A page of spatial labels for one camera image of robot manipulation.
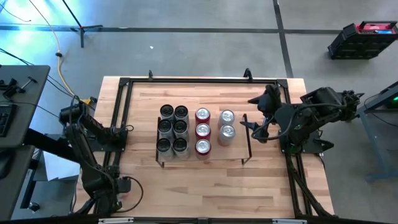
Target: aluminum can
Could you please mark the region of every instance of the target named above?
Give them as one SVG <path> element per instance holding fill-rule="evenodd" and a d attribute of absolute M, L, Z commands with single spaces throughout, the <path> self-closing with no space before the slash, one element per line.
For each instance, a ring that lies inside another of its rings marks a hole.
<path fill-rule="evenodd" d="M 188 108 L 185 106 L 178 106 L 175 108 L 174 116 L 176 121 L 185 121 L 189 127 L 189 115 L 188 115 Z"/>
<path fill-rule="evenodd" d="M 157 130 L 159 131 L 159 138 L 167 138 L 170 141 L 174 139 L 173 125 L 169 120 L 163 119 L 159 121 Z"/>
<path fill-rule="evenodd" d="M 189 142 L 188 125 L 185 121 L 176 121 L 173 125 L 175 138 L 183 138 Z"/>
<path fill-rule="evenodd" d="M 172 149 L 172 143 L 170 140 L 166 138 L 159 139 L 156 143 L 156 150 L 161 154 L 165 159 L 173 159 L 174 152 Z"/>
<path fill-rule="evenodd" d="M 179 159 L 188 159 L 189 158 L 189 149 L 188 149 L 188 141 L 185 139 L 176 139 L 173 142 L 174 153 L 177 155 Z"/>
<path fill-rule="evenodd" d="M 160 117 L 162 119 L 167 119 L 169 120 L 171 123 L 175 122 L 175 118 L 174 118 L 174 108 L 172 105 L 163 105 L 160 108 Z"/>
<path fill-rule="evenodd" d="M 206 108 L 199 108 L 195 113 L 196 125 L 201 123 L 210 124 L 210 111 Z"/>
<path fill-rule="evenodd" d="M 218 118 L 218 128 L 222 125 L 230 124 L 233 125 L 235 120 L 235 114 L 231 110 L 223 110 Z"/>
<path fill-rule="evenodd" d="M 222 125 L 220 128 L 220 134 L 218 135 L 218 144 L 221 146 L 229 146 L 235 135 L 236 131 L 232 125 Z"/>
<path fill-rule="evenodd" d="M 195 129 L 195 135 L 197 137 L 197 141 L 200 139 L 207 139 L 210 141 L 210 136 L 211 136 L 210 126 L 205 123 L 198 124 L 197 128 Z"/>
<path fill-rule="evenodd" d="M 210 158 L 211 144 L 206 139 L 201 139 L 195 144 L 195 152 L 199 160 Z"/>

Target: metal stand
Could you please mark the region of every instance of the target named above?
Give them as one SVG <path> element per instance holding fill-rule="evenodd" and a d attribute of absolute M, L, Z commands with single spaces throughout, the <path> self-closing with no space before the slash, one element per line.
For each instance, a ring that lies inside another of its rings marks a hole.
<path fill-rule="evenodd" d="M 79 30 L 80 30 L 80 46 L 83 48 L 85 47 L 85 41 L 84 41 L 84 34 L 87 31 L 87 29 L 90 28 L 99 28 L 99 27 L 104 27 L 102 25 L 93 25 L 93 26 L 82 26 L 79 22 L 79 20 L 77 20 L 76 16 L 74 15 L 74 13 L 72 12 L 72 10 L 69 8 L 68 4 L 65 2 L 65 0 L 62 0 L 62 2 L 65 4 L 65 6 L 68 8 L 68 11 L 70 12 L 70 14 L 73 16 L 73 18 L 75 19 L 76 23 L 79 25 Z"/>

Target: can lid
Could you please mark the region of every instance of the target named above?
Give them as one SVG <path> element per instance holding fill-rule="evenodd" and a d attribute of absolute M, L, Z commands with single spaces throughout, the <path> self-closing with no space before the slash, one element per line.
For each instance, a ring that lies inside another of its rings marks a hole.
<path fill-rule="evenodd" d="M 221 133 L 229 138 L 233 138 L 235 136 L 235 129 L 232 125 L 226 124 L 221 127 Z"/>
<path fill-rule="evenodd" d="M 172 105 L 163 105 L 160 108 L 160 114 L 163 116 L 171 116 L 173 114 L 173 106 Z"/>
<path fill-rule="evenodd" d="M 187 140 L 182 139 L 182 138 L 176 139 L 173 142 L 173 148 L 177 152 L 182 152 L 182 151 L 186 150 L 187 146 L 188 146 Z"/>
<path fill-rule="evenodd" d="M 183 133 L 187 130 L 187 127 L 187 123 L 182 120 L 175 122 L 173 125 L 173 129 L 176 133 Z"/>
<path fill-rule="evenodd" d="M 199 119 L 207 119 L 210 116 L 210 111 L 206 108 L 199 108 L 197 110 L 197 117 Z"/>
<path fill-rule="evenodd" d="M 178 118 L 184 118 L 188 114 L 188 108 L 185 106 L 178 106 L 175 108 L 175 116 Z"/>
<path fill-rule="evenodd" d="M 206 153 L 210 150 L 210 142 L 206 139 L 201 139 L 197 142 L 196 149 L 199 153 Z"/>
<path fill-rule="evenodd" d="M 159 131 L 167 132 L 172 129 L 172 123 L 169 120 L 163 119 L 159 122 Z"/>
<path fill-rule="evenodd" d="M 210 126 L 205 123 L 198 124 L 196 132 L 199 136 L 207 136 L 210 133 Z"/>
<path fill-rule="evenodd" d="M 233 121 L 233 120 L 235 119 L 235 115 L 234 115 L 234 113 L 233 113 L 232 111 L 230 111 L 230 110 L 224 110 L 224 111 L 221 113 L 221 118 L 222 118 L 224 121 Z"/>
<path fill-rule="evenodd" d="M 159 139 L 156 143 L 156 149 L 160 152 L 166 152 L 167 150 L 170 149 L 171 143 L 168 139 Z"/>

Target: concrete floor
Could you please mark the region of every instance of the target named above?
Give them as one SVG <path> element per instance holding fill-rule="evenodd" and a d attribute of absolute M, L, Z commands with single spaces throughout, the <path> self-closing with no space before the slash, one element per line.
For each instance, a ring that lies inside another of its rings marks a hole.
<path fill-rule="evenodd" d="M 61 1 L 36 0 L 53 25 L 75 26 Z M 83 25 L 106 27 L 196 27 L 276 29 L 272 0 L 68 0 Z M 394 20 L 395 0 L 279 0 L 285 29 L 342 29 L 363 20 Z M 8 0 L 6 8 L 31 24 L 45 24 L 26 0 Z M 6 12 L 0 25 L 20 24 Z M 98 96 L 105 75 L 225 76 L 240 77 L 246 67 L 255 77 L 286 77 L 278 34 L 89 32 L 85 48 L 79 35 L 57 32 L 64 54 L 63 74 L 81 97 Z M 326 47 L 336 35 L 287 34 L 292 71 L 304 78 L 307 91 L 321 86 L 365 92 L 364 98 L 397 81 L 392 66 L 398 61 L 398 44 L 369 61 L 332 61 Z M 51 32 L 0 30 L 0 47 L 34 64 L 50 65 L 59 80 Z M 2 64 L 21 64 L 0 55 Z M 39 105 L 58 113 L 70 99 L 46 85 Z M 37 110 L 31 128 L 59 133 L 61 125 Z M 367 183 L 364 176 L 377 172 L 369 140 L 360 120 L 326 125 L 323 139 L 335 143 L 325 153 L 326 174 L 335 213 L 344 218 L 395 223 L 398 220 L 398 180 Z M 16 209 L 13 218 L 66 214 L 73 187 L 43 183 L 36 186 L 35 202 L 59 202 L 31 215 Z M 51 200 L 43 197 L 51 192 Z"/>

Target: butcher block tabletop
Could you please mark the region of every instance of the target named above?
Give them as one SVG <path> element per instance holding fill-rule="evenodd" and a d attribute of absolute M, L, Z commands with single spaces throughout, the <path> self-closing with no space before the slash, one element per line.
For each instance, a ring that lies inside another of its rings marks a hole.
<path fill-rule="evenodd" d="M 104 77 L 95 111 L 95 119 L 111 124 L 120 77 Z M 288 78 L 292 103 L 301 103 L 306 94 L 304 80 Z M 204 107 L 211 117 L 229 109 L 236 114 L 234 125 L 244 113 L 250 122 L 262 122 L 262 113 L 248 99 L 263 94 L 265 84 L 238 83 L 134 83 L 127 124 L 134 126 L 128 133 L 126 150 L 120 161 L 121 177 L 136 178 L 144 188 L 141 203 L 126 217 L 210 217 L 210 218 L 293 218 L 286 161 L 278 141 L 261 144 L 250 138 L 252 158 L 242 166 L 240 159 L 165 162 L 161 168 L 155 161 L 157 118 L 164 104 L 174 108 L 184 105 L 191 121 L 195 111 Z M 117 124 L 120 125 L 126 90 L 123 92 Z M 270 125 L 270 136 L 277 134 L 278 125 Z M 104 152 L 94 152 L 102 164 Z M 302 155 L 308 188 L 326 211 L 333 213 L 325 170 L 319 157 Z M 135 182 L 128 194 L 121 195 L 122 209 L 132 207 L 141 191 Z M 304 212 L 301 190 L 297 191 Z M 81 182 L 76 187 L 78 210 L 88 200 Z"/>

